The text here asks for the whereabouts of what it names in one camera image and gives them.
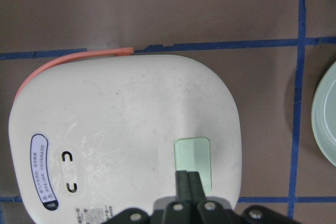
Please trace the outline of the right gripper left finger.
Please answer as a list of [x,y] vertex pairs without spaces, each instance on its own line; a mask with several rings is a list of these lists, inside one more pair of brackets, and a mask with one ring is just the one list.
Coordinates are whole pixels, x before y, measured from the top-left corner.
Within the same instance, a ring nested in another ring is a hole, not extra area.
[[166,205],[162,223],[191,223],[191,189],[187,171],[177,171],[175,182],[176,199]]

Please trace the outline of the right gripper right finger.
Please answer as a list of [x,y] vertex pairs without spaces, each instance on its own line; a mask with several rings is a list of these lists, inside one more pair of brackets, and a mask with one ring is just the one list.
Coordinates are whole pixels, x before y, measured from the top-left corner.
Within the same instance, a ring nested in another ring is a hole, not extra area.
[[206,196],[198,172],[187,172],[190,187],[191,223],[231,223],[228,200]]

